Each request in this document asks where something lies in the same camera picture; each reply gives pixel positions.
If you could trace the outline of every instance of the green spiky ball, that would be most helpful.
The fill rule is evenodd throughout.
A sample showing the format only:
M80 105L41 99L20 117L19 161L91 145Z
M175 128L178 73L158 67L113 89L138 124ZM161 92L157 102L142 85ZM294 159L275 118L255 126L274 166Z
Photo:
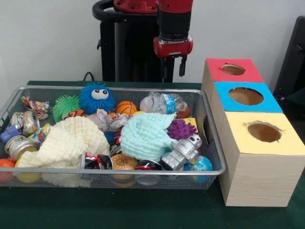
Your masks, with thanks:
M62 117L67 116L71 111L80 109L80 99L78 96L60 96L56 100L56 104L53 107L53 118L55 122L60 122Z

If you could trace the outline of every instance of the light blue cloth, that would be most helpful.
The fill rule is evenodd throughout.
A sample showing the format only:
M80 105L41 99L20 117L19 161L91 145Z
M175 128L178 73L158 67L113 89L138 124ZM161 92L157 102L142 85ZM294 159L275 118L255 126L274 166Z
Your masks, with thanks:
M178 143L166 133L175 116L145 113L133 117L122 129L122 153L138 160L159 162L164 153L172 151L171 142Z

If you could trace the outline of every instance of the white robot toy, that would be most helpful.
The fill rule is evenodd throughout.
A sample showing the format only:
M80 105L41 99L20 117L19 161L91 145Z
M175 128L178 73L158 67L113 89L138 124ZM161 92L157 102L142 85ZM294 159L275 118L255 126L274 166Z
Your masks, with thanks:
M202 144L201 138L192 134L188 139L178 141L173 146L173 151L161 158L160 163L165 170L183 170L186 163L190 163L197 155L198 149Z

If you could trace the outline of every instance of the googly eyes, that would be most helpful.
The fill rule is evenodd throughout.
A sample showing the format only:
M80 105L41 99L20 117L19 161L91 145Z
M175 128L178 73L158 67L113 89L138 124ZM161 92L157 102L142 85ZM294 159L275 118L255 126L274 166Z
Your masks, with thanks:
M91 96L93 99L96 99L96 100L107 99L109 96L109 93L107 90L104 90L104 89L102 89L102 90L96 89L91 92Z

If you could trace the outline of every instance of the purple spiky ball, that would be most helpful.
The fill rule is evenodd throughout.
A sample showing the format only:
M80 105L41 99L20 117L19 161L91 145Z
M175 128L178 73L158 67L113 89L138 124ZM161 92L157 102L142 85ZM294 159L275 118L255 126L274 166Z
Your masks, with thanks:
M176 140L187 139L192 134L198 134L194 125L191 123L186 124L182 119L172 121L167 130L169 137Z

